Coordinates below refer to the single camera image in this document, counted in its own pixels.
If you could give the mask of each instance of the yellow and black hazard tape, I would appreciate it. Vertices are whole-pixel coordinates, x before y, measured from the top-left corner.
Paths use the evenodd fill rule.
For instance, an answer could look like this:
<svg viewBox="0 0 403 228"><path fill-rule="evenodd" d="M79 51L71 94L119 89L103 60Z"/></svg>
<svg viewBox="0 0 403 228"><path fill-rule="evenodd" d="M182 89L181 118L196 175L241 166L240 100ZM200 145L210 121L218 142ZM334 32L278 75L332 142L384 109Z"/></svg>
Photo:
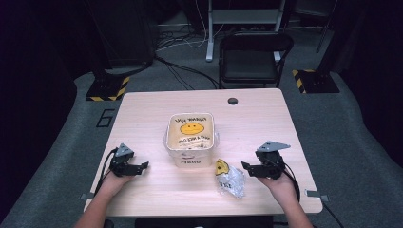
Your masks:
<svg viewBox="0 0 403 228"><path fill-rule="evenodd" d="M305 90L305 87L303 85L303 82L302 82L301 78L298 75L301 71L303 71L303 72L315 72L315 71L312 70L312 69L293 70L293 75L294 75L294 78L296 79L297 87L299 89L299 92L300 93L307 93L306 90Z"/></svg>
<svg viewBox="0 0 403 228"><path fill-rule="evenodd" d="M128 84L129 77L126 77L122 81L122 86L119 89L119 92L117 93L116 96L111 96L111 97L86 97L86 101L92 101L92 102L107 102L107 101L118 101L120 100L124 94L125 94L125 89Z"/></svg>

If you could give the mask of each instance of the black chair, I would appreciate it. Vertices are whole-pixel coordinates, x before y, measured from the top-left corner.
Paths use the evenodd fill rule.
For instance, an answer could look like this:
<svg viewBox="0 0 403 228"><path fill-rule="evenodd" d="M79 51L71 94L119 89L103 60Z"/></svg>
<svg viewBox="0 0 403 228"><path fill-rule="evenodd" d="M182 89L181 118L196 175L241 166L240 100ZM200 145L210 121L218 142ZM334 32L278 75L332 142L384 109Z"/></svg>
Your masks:
<svg viewBox="0 0 403 228"><path fill-rule="evenodd" d="M296 15L299 18L309 18L318 21L322 26L317 53L320 51L326 32L335 12L337 0L294 0L295 3L291 7L291 15Z"/></svg>
<svg viewBox="0 0 403 228"><path fill-rule="evenodd" d="M285 58L294 45L286 33L272 31L236 32L220 43L220 81L234 84L279 86ZM274 52L280 52L275 60Z"/></svg>

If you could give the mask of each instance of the light wood tabletop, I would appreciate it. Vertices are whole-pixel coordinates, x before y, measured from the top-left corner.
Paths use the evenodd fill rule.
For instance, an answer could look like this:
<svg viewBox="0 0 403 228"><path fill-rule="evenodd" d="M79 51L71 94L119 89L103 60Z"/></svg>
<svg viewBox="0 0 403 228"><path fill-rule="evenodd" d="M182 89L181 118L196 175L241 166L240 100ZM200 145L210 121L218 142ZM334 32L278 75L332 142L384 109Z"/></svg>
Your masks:
<svg viewBox="0 0 403 228"><path fill-rule="evenodd" d="M230 98L236 98L238 103L229 104ZM211 113L214 117L220 142L208 167L179 168L164 147L163 137L171 116L188 112ZM267 141L291 145L279 153L296 175L302 208L309 214L319 213L320 199L304 194L305 189L316 191L317 188L282 92L276 88L125 94L91 192L95 190L107 154L124 143L135 152L130 163L149 162L149 166L115 196L108 206L108 216L283 214L270 191L256 178L249 177L240 163L259 164L255 151ZM217 159L243 171L246 177L243 198L221 194L215 176Z"/></svg>

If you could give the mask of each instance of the yellow smiley face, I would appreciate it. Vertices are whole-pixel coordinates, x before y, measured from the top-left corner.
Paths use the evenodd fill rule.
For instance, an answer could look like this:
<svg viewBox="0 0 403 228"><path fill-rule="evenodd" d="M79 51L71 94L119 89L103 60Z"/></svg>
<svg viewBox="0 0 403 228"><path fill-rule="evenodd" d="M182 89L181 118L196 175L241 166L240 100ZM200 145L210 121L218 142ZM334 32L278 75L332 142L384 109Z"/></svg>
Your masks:
<svg viewBox="0 0 403 228"><path fill-rule="evenodd" d="M204 130L204 126L200 123L187 123L181 126L181 132L185 135L195 135L201 133Z"/></svg>
<svg viewBox="0 0 403 228"><path fill-rule="evenodd" d="M225 162L224 160L218 159L216 161L216 175L228 174L228 172L229 172L229 166L228 166L227 162Z"/></svg>

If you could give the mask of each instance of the human hand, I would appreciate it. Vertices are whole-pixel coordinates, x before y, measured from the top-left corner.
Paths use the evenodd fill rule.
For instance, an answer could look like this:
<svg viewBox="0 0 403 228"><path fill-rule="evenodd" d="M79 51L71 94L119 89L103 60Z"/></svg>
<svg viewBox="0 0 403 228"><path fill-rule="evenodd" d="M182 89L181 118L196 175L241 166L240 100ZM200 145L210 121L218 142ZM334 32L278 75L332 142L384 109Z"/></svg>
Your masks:
<svg viewBox="0 0 403 228"><path fill-rule="evenodd" d="M113 172L108 171L103 180L103 184L98 194L105 195L106 197L114 197L122 187L129 181L132 181L134 176L117 177Z"/></svg>
<svg viewBox="0 0 403 228"><path fill-rule="evenodd" d="M277 180L258 178L266 187L270 189L273 197L281 207L298 203L296 190L293 181L284 173Z"/></svg>

